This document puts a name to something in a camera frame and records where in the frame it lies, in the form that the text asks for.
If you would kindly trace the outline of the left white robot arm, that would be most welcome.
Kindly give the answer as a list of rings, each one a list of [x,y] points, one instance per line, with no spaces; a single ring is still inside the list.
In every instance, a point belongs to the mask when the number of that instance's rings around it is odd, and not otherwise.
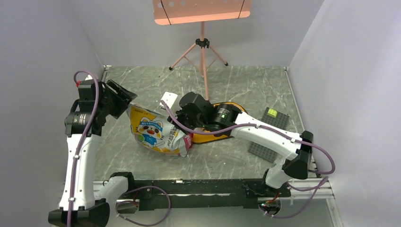
[[[122,196],[131,198],[136,185],[131,172],[113,173],[106,184],[94,190],[95,158],[107,116],[118,119],[137,95],[113,80],[93,79],[77,83],[79,98],[65,119],[68,164],[65,186],[48,222],[57,227],[105,227]]]

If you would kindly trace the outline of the pet food bag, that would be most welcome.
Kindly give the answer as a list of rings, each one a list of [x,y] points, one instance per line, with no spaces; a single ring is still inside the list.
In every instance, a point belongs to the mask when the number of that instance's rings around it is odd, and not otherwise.
[[[135,140],[142,146],[169,156],[185,157],[192,148],[193,134],[186,133],[167,117],[130,103],[126,110]]]

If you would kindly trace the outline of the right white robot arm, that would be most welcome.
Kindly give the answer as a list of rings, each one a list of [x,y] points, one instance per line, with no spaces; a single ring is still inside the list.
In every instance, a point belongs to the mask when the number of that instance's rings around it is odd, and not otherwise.
[[[200,94],[189,92],[168,103],[171,119],[181,129],[200,135],[225,135],[249,140],[281,155],[261,183],[261,191],[273,196],[288,180],[305,180],[309,175],[313,134],[301,134],[272,126],[250,116],[235,104],[212,104]]]

